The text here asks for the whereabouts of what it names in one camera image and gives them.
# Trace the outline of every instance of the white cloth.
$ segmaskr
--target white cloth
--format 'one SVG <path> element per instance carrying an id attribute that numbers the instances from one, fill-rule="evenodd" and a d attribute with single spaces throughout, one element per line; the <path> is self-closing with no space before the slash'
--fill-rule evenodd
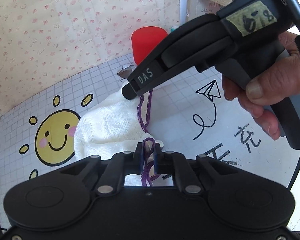
<path id="1" fill-rule="evenodd" d="M 150 115 L 150 101 L 148 92 L 144 95 L 141 120 L 137 113 L 140 97 L 129 101 L 124 98 L 121 89 L 90 109 L 80 119 L 74 134 L 76 159 L 91 155 L 100 155 L 102 160 L 111 159 L 118 152 L 134 152 L 138 142 L 153 138 L 145 127 L 142 128 Z M 141 186 L 140 175 L 127 176 L 125 185 Z"/>

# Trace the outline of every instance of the wallpaper print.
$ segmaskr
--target wallpaper print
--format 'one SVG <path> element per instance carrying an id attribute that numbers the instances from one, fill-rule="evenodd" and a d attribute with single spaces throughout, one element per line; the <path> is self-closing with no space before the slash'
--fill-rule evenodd
<path id="1" fill-rule="evenodd" d="M 131 52 L 142 26 L 179 24 L 180 0 L 0 0 L 0 113 Z"/>

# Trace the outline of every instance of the screw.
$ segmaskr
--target screw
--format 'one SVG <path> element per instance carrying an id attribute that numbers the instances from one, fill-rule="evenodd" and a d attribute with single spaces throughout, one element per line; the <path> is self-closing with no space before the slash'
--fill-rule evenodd
<path id="1" fill-rule="evenodd" d="M 113 187 L 108 186 L 108 185 L 98 187 L 98 192 L 101 194 L 108 194 L 112 191 L 113 191 Z"/>
<path id="2" fill-rule="evenodd" d="M 197 194 L 201 191 L 201 188 L 196 185 L 189 185 L 189 186 L 186 186 L 185 190 L 186 190 L 186 192 L 188 192 L 190 194 Z"/>
<path id="3" fill-rule="evenodd" d="M 21 238 L 21 236 L 15 235 L 15 236 L 11 237 L 11 240 L 22 240 L 22 238 Z"/>

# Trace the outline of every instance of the masking tape label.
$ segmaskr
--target masking tape label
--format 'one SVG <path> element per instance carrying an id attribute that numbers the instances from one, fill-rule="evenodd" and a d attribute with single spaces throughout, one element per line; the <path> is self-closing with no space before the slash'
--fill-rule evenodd
<path id="1" fill-rule="evenodd" d="M 226 17 L 241 32 L 242 36 L 256 32 L 272 23 L 277 22 L 272 12 L 261 1 L 257 1 L 247 7 Z"/>

